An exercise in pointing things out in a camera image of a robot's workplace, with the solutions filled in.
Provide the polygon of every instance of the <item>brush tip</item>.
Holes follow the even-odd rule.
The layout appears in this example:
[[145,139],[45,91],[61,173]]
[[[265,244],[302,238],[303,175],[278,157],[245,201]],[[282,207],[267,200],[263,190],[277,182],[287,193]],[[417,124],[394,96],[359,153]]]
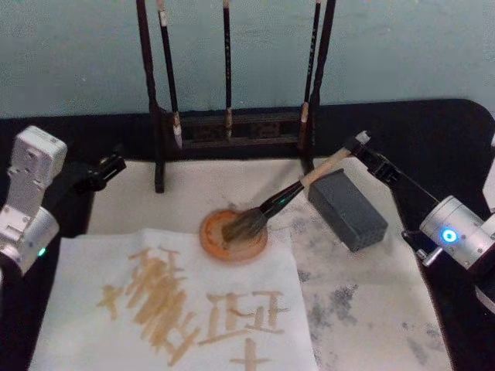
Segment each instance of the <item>brush tip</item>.
[[256,238],[235,240],[230,243],[224,240],[222,229],[237,220],[240,213],[225,209],[211,213],[201,223],[200,242],[202,248],[212,257],[227,262],[245,262],[259,255],[268,242],[268,231],[263,228]]
[[252,240],[263,231],[267,222],[259,208],[249,209],[222,228],[222,237],[227,243]]

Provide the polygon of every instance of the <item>ink stain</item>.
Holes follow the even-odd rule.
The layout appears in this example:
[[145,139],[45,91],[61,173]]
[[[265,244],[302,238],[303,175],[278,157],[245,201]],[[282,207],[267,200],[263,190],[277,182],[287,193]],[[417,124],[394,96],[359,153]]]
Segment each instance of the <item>ink stain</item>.
[[294,213],[302,214],[302,213],[304,213],[304,208],[302,206],[300,206],[300,205],[297,205],[297,206],[293,206],[292,207],[292,211]]
[[414,339],[407,338],[407,340],[408,340],[409,348],[411,349],[411,351],[415,355],[419,364],[421,366],[424,366],[426,364],[426,361],[428,360],[428,354],[426,354],[425,349],[423,348],[423,346],[421,344],[416,342]]
[[289,212],[288,207],[286,207],[285,209],[283,209],[282,211],[280,211],[280,212],[278,213],[278,216],[285,215],[285,214],[286,214],[286,213],[288,213],[288,212]]
[[318,247],[318,245],[321,244],[321,242],[322,242],[322,237],[320,237],[320,236],[314,237],[311,240],[309,240],[309,248],[315,249]]
[[237,205],[235,203],[231,202],[231,201],[229,201],[227,203],[227,208],[228,209],[231,209],[231,210],[239,210],[239,208],[237,207]]
[[312,225],[314,226],[315,230],[322,230],[324,228],[324,225],[320,221],[312,220]]
[[303,234],[307,231],[306,220],[303,218],[294,218],[292,221],[292,228],[297,234]]
[[311,274],[309,272],[300,270],[297,271],[297,275],[299,276],[299,282],[302,284],[309,280],[309,278],[311,277]]
[[315,337],[318,338],[317,334],[323,328],[332,327],[332,324],[328,322],[329,316],[332,314],[332,311],[328,308],[324,308],[320,304],[320,298],[318,295],[314,296],[314,305],[311,308],[311,312],[308,314],[309,327],[312,329],[312,337],[315,334]]
[[357,323],[356,318],[350,314],[350,303],[357,288],[357,284],[351,288],[343,286],[330,295],[331,312],[335,313],[337,318],[346,326]]
[[444,352],[445,348],[442,344],[442,336],[440,332],[433,327],[431,323],[426,325],[426,335],[430,338],[426,344],[430,349],[436,350],[437,352]]
[[334,352],[328,352],[328,361],[325,362],[325,369],[328,369],[329,371],[335,370],[336,369],[336,363],[339,360],[339,356],[335,354]]
[[315,356],[316,365],[318,366],[319,369],[321,369],[321,367],[322,367],[322,351],[320,349],[316,349],[313,346],[312,352]]

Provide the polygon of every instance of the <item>calligraphy brush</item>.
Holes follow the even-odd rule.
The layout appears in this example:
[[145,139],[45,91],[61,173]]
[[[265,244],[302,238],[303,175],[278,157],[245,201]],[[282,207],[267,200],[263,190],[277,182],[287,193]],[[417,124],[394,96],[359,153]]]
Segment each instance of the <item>calligraphy brush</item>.
[[224,241],[229,243],[234,240],[250,240],[256,237],[263,231],[268,220],[287,206],[304,188],[308,188],[317,179],[332,171],[341,160],[349,155],[349,150],[341,148],[301,180],[273,195],[259,207],[242,212],[235,221],[222,228]]
[[308,124],[306,125],[304,148],[306,153],[312,154],[315,146],[315,127],[316,127],[316,112],[320,103],[320,88],[323,82],[323,74],[325,71],[326,58],[330,44],[330,36],[332,34],[333,18],[335,15],[336,0],[327,0],[325,7],[325,15],[323,16],[322,35],[319,40],[318,58],[315,71],[315,79],[312,84],[312,93],[309,98],[309,114]]
[[224,0],[225,43],[225,129],[227,140],[232,136],[232,76],[230,69],[230,1]]
[[160,19],[160,29],[162,30],[163,52],[165,53],[165,63],[167,66],[167,77],[169,79],[170,100],[172,103],[173,114],[173,134],[176,137],[177,146],[182,149],[183,138],[182,128],[180,126],[179,107],[177,105],[176,81],[173,76],[172,53],[170,52],[169,30],[167,22],[167,11],[165,9],[165,0],[156,0],[158,14]]
[[304,102],[302,103],[302,113],[301,113],[301,131],[299,133],[299,150],[304,149],[304,144],[306,142],[306,125],[308,122],[309,113],[309,93],[311,90],[311,79],[312,79],[312,68],[315,60],[316,51],[316,38],[318,36],[318,24],[319,24],[319,10],[321,8],[322,0],[316,0],[315,4],[315,15],[312,22],[312,34],[311,34],[311,46],[309,49],[309,62],[308,62],[308,74],[306,76],[306,88],[304,91]]

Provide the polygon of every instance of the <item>white paper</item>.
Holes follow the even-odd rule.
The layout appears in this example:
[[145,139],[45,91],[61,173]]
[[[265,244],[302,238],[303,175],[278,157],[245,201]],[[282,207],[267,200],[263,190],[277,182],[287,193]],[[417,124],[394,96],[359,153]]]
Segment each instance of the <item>white paper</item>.
[[[270,233],[291,232],[320,371],[451,369],[414,252],[401,237],[390,189],[355,158],[341,165],[388,221],[380,243],[351,253],[303,194],[268,223]],[[166,192],[156,194],[154,164],[127,166],[96,194],[90,233],[150,227],[193,233],[214,209],[260,205],[302,176],[299,160],[172,162]]]
[[[148,339],[141,339],[145,325],[133,322],[146,298],[135,308],[126,308],[133,295],[133,292],[125,294],[133,282],[133,270],[143,271],[139,268],[140,258],[129,257],[150,248],[148,259],[157,257],[169,263],[172,253],[161,251],[159,247],[179,252],[174,253],[175,266],[183,271],[174,274],[176,278],[186,278],[178,281],[179,289],[184,290],[187,297],[177,323],[189,313],[195,314],[183,335],[175,328],[167,339],[178,349],[184,338],[199,329],[193,345],[174,366],[169,366],[175,354],[173,349],[161,348],[155,352]],[[114,301],[117,316],[113,321],[109,307],[97,306],[104,298],[105,285],[115,291],[122,288],[121,295]],[[259,291],[279,291],[276,323],[268,323],[269,303],[275,294]],[[229,293],[245,295],[237,298],[237,313],[226,309],[222,297]],[[218,326],[213,325],[214,305],[207,294],[219,295],[218,298],[210,296],[212,300],[218,299]],[[240,317],[241,313],[257,310],[257,324],[255,318]],[[236,318],[235,328],[228,331],[227,313],[235,313]],[[218,339],[214,336],[232,332],[238,335],[208,343]],[[249,366],[243,362],[248,362],[246,352],[253,347],[258,363]],[[288,232],[270,233],[267,249],[244,265],[214,260],[200,247],[197,235],[192,234],[143,230],[131,235],[63,240],[31,369],[316,371]]]

